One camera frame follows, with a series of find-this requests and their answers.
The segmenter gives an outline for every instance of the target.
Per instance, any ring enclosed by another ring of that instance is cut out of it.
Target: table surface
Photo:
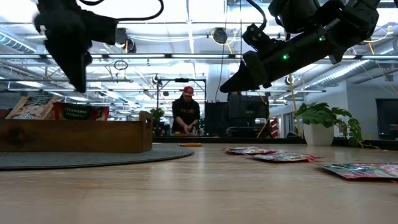
[[[0,172],[1,223],[397,223],[397,184],[347,181],[310,163],[231,156],[223,146],[131,166]],[[320,163],[398,162],[398,151],[266,147],[325,156]]]

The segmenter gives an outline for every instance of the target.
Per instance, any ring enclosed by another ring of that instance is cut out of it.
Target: wooden tray
[[[0,120],[2,152],[146,152],[152,115],[139,121]]]

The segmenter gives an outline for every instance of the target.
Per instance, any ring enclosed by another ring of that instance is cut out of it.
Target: green plant
[[[295,113],[296,117],[302,115],[304,124],[322,124],[326,128],[334,125],[343,128],[344,137],[348,138],[350,146],[356,147],[362,144],[361,126],[357,119],[353,118],[351,113],[341,108],[329,108],[327,103],[312,103],[306,105],[303,103]],[[347,123],[337,118],[338,115],[348,117]]]
[[[154,108],[149,112],[152,114],[155,121],[160,121],[160,119],[164,116],[164,110],[162,108]]]

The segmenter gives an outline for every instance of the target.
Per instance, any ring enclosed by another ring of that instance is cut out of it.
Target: round rug
[[[191,149],[152,149],[143,153],[0,152],[0,170],[66,169],[137,164],[190,156]]]

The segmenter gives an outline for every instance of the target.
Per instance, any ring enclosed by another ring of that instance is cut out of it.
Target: white pot
[[[335,127],[325,128],[322,124],[304,124],[304,138],[309,146],[331,146]]]

